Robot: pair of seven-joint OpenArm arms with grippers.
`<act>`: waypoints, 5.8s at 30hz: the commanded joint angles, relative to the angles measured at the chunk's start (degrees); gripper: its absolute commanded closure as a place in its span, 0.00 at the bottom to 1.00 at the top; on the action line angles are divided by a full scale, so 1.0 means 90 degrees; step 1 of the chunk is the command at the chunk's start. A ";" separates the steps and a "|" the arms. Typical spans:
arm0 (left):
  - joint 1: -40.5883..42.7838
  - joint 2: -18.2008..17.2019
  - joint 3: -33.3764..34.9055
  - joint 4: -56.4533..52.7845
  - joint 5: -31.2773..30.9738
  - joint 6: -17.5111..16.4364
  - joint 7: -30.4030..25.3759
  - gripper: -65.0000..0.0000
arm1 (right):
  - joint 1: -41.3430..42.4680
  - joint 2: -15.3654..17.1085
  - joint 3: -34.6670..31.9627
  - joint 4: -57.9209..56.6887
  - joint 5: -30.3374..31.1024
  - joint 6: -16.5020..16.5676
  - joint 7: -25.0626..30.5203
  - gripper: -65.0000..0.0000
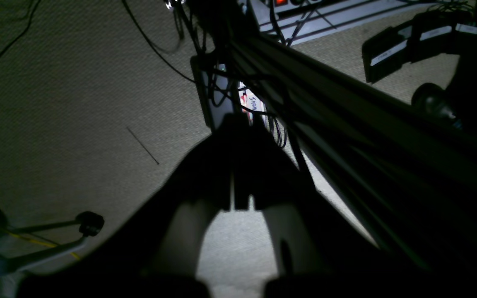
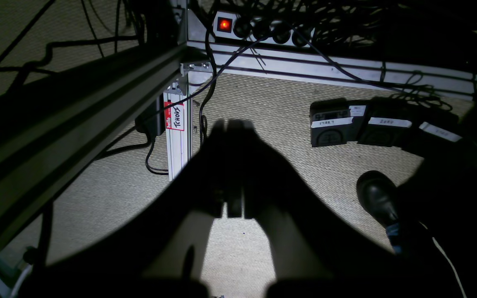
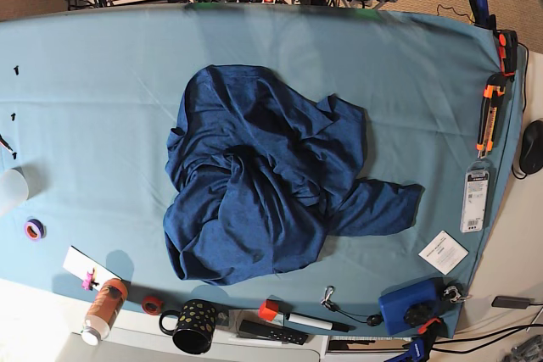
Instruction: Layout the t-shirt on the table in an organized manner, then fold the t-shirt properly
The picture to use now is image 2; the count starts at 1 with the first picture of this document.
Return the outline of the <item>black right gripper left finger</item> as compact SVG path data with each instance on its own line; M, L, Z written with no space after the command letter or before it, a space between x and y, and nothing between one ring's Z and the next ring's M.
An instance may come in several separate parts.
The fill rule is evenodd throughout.
M200 151L144 211L34 274L25 298L207 297L201 268L214 219L239 216L239 121L218 120Z

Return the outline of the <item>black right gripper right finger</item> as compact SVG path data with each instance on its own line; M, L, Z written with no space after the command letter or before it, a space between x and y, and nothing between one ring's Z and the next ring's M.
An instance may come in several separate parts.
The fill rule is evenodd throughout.
M320 201L292 165L239 121L246 213L270 241L277 282L270 298L461 298L429 231L398 206L385 229L390 253Z

